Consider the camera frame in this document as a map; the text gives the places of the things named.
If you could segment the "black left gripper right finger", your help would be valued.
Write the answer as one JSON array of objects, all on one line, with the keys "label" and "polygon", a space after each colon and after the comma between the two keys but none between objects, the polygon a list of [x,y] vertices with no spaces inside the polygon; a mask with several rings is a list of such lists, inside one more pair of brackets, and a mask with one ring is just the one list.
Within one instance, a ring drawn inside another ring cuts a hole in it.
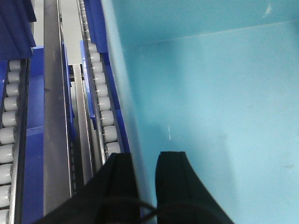
[{"label": "black left gripper right finger", "polygon": [[194,172],[185,152],[161,152],[156,166],[157,208],[171,209],[157,216],[159,224],[231,224]]}]

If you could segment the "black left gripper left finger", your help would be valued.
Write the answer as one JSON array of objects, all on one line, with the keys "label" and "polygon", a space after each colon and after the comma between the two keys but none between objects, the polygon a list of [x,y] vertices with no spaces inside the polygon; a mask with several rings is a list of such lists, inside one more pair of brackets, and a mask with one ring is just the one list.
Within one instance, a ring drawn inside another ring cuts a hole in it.
[{"label": "black left gripper left finger", "polygon": [[140,206],[131,154],[112,154],[93,179],[38,224],[133,224]]}]

